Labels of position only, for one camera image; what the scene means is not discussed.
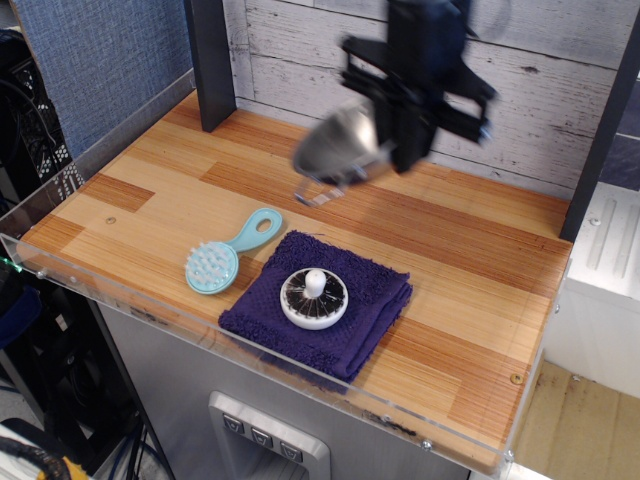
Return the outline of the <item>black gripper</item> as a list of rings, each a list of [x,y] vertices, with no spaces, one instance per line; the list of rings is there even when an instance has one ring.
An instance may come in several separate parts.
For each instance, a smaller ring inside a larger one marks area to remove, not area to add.
[[[488,109],[498,93],[462,59],[470,9],[469,1],[390,1],[387,44],[341,41],[342,85],[370,115],[391,115],[398,173],[429,154],[440,129],[477,144],[491,138]],[[467,103],[453,105],[446,94]]]

